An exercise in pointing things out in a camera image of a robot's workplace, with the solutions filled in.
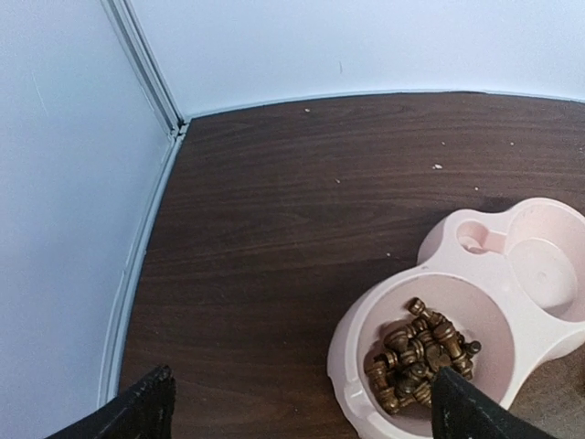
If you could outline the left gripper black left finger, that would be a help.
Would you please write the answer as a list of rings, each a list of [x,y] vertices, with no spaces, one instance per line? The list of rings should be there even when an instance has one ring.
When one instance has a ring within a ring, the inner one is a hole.
[[[170,438],[176,380],[158,366],[98,411],[51,435],[59,438]]]

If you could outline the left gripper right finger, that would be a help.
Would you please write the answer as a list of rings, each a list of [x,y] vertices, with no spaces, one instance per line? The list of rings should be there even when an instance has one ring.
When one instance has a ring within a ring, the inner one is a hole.
[[[478,390],[452,369],[443,368],[431,385],[434,439],[553,439]]]

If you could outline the pink double bowl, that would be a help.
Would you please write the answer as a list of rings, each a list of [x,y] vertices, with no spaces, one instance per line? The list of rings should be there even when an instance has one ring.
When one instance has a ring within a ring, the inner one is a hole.
[[[549,198],[500,213],[455,211],[426,236],[415,267],[357,299],[336,327],[327,374],[362,438],[431,436],[428,410],[384,413],[364,372],[414,298],[482,343],[473,384],[508,408],[535,368],[584,342],[584,218]]]

